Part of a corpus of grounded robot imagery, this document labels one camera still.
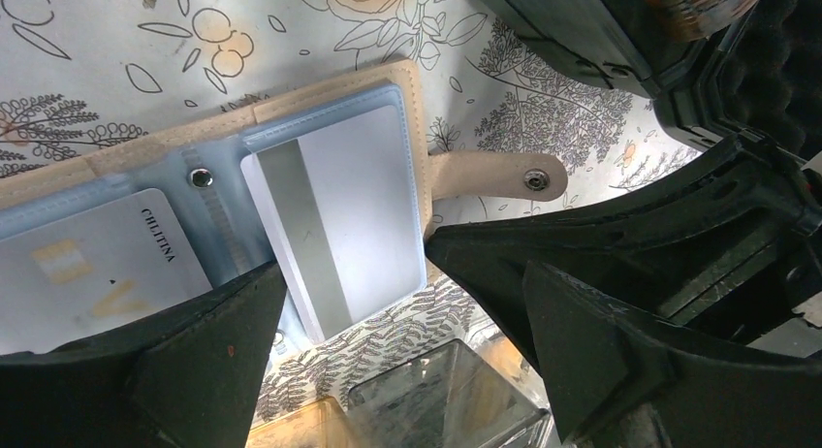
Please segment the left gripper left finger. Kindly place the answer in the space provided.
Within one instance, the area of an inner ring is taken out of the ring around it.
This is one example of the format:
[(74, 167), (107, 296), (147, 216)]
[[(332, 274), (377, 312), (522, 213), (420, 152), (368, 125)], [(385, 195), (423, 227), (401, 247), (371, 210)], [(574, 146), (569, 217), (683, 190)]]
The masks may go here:
[(273, 262), (45, 354), (1, 359), (5, 447), (241, 447), (287, 286)]

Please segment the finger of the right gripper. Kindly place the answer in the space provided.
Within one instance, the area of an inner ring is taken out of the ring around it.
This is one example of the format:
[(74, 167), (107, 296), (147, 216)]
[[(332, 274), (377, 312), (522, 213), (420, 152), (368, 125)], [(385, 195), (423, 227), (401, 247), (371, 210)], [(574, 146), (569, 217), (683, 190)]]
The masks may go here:
[(428, 259), (538, 362), (522, 290), (546, 263), (677, 325), (748, 345), (821, 290), (821, 168), (733, 137), (594, 205), (438, 228)]

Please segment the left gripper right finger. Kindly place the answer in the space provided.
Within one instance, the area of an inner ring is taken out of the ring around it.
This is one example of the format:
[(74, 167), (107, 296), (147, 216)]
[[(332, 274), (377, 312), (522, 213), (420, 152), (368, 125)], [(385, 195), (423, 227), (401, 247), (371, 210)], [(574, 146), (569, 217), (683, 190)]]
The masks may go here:
[(740, 346), (529, 263), (522, 281), (559, 438), (585, 447), (817, 447), (821, 364)]

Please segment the white VIP card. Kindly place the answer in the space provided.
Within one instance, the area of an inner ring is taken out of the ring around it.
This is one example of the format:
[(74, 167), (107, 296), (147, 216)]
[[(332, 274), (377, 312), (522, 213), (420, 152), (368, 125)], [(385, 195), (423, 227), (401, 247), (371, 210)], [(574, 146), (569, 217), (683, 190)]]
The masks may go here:
[(210, 291), (164, 193), (1, 217), (1, 351), (46, 353)]

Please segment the silver card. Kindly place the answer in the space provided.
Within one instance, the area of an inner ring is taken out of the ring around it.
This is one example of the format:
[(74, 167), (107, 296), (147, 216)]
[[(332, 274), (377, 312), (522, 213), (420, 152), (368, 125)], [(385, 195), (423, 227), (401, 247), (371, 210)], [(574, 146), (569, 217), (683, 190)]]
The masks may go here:
[(417, 185), (396, 106), (290, 132), (240, 168), (310, 341), (425, 286)]

